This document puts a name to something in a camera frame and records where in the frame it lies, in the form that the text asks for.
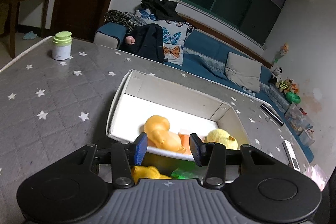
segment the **sofa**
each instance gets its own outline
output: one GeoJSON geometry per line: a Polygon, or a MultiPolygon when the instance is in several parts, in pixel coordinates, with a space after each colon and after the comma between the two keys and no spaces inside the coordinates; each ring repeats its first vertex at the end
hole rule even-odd
{"type": "MultiPolygon", "coordinates": [[[[125,34],[126,28],[124,26],[109,22],[97,30],[94,43],[107,47],[119,48],[120,44],[124,41],[125,34]]],[[[196,29],[185,40],[183,65],[180,66],[170,62],[166,62],[165,65],[197,75],[247,94],[248,92],[246,90],[229,80],[224,73],[229,52],[248,57],[244,53],[239,52],[229,45],[196,29]]],[[[314,158],[312,151],[308,146],[302,144],[299,136],[296,135],[295,131],[285,119],[284,114],[275,105],[275,103],[272,102],[265,92],[267,86],[269,85],[268,80],[271,74],[271,71],[262,65],[260,74],[261,89],[259,93],[255,94],[255,97],[268,102],[276,110],[279,117],[284,121],[298,144],[301,146],[307,160],[311,162],[314,158]]]]}

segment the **wooden table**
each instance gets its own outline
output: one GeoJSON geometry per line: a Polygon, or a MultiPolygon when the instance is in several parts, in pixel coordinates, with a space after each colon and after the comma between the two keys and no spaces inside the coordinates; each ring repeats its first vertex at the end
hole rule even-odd
{"type": "MultiPolygon", "coordinates": [[[[19,3],[24,0],[0,0],[1,3],[9,3],[11,6],[10,13],[10,46],[9,55],[11,58],[15,57],[15,25],[16,25],[16,14],[19,7],[19,3]]],[[[47,18],[49,0],[44,0],[42,9],[42,20],[41,20],[41,37],[44,37],[45,21],[47,18]]]]}

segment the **butterfly pillow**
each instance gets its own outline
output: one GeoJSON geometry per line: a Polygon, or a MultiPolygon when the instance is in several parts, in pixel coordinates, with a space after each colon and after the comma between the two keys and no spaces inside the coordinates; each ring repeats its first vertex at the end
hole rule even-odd
{"type": "Polygon", "coordinates": [[[182,66],[183,46],[163,43],[163,52],[168,62],[182,66]]]}
{"type": "Polygon", "coordinates": [[[163,43],[173,45],[184,45],[184,41],[194,30],[194,27],[187,22],[157,20],[155,23],[163,29],[163,43]]]}
{"type": "Polygon", "coordinates": [[[141,17],[142,19],[144,19],[145,21],[147,21],[148,24],[153,23],[154,21],[156,21],[155,15],[152,14],[149,9],[147,9],[147,10],[137,10],[135,12],[135,15],[138,16],[138,17],[141,17]]]}

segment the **slipper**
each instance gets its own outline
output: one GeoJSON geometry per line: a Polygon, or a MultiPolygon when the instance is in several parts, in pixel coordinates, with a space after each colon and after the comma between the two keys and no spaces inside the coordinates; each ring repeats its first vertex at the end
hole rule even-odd
{"type": "Polygon", "coordinates": [[[23,39],[35,39],[37,37],[37,34],[35,34],[33,31],[26,33],[23,37],[23,39]]]}

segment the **screw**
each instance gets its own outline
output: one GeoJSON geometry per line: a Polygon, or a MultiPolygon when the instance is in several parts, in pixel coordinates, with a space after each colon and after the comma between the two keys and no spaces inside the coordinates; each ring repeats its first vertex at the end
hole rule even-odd
{"type": "Polygon", "coordinates": [[[207,178],[206,182],[210,185],[221,185],[223,183],[223,180],[218,178],[218,177],[210,177],[210,178],[207,178]]]}
{"type": "Polygon", "coordinates": [[[126,177],[121,177],[121,178],[117,178],[115,180],[115,183],[116,184],[119,184],[121,186],[127,186],[127,185],[130,185],[132,183],[131,179],[129,178],[126,178],[126,177]]]}

